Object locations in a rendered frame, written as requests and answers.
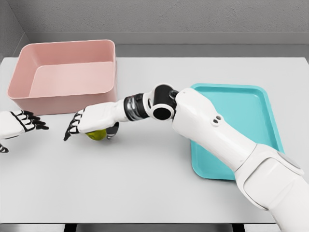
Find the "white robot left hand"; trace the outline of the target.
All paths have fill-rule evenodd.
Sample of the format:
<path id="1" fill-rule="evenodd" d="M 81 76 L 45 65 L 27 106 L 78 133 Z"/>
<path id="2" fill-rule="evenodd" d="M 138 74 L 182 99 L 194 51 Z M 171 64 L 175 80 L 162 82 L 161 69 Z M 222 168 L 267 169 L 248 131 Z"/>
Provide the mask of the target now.
<path id="1" fill-rule="evenodd" d="M 0 112 L 0 140 L 15 138 L 34 130 L 48 130 L 46 123 L 26 110 Z"/>

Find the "pink rectangular basket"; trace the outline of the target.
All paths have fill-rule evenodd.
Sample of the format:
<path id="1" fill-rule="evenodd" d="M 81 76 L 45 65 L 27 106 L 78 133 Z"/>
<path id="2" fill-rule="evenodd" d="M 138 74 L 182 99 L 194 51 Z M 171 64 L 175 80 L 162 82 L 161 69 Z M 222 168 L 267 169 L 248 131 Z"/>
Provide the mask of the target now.
<path id="1" fill-rule="evenodd" d="M 115 44 L 111 40 L 28 44 L 19 54 L 7 95 L 36 115 L 75 113 L 114 102 Z"/>

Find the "blue rectangular tray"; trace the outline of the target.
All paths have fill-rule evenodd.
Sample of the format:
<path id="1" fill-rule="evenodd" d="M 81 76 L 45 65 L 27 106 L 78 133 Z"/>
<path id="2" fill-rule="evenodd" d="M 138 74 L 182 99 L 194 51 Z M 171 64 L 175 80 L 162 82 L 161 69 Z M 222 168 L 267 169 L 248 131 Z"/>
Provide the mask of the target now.
<path id="1" fill-rule="evenodd" d="M 198 83 L 192 89 L 208 98 L 225 121 L 254 142 L 283 152 L 283 145 L 268 95 L 258 86 Z M 235 179 L 223 162 L 195 142 L 191 142 L 191 164 L 205 179 Z"/>

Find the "yellow-green tennis ball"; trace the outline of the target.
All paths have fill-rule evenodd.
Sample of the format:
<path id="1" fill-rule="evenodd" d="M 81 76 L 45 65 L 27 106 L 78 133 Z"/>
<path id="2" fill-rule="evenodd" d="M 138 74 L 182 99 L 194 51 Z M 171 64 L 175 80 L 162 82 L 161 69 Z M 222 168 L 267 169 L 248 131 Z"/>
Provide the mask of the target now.
<path id="1" fill-rule="evenodd" d="M 88 132 L 86 133 L 86 135 L 92 140 L 100 141 L 107 137 L 107 132 L 106 132 L 106 129 L 103 129 L 103 130 L 96 130 L 96 131 Z"/>

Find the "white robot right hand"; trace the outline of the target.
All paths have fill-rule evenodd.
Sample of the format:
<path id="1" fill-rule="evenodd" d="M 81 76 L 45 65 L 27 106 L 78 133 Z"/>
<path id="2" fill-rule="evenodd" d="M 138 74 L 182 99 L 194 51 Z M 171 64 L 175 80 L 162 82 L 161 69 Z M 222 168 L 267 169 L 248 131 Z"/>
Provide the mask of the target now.
<path id="1" fill-rule="evenodd" d="M 111 128 L 124 118 L 125 112 L 122 101 L 87 106 L 73 116 L 63 140 L 67 141 L 73 134 Z"/>

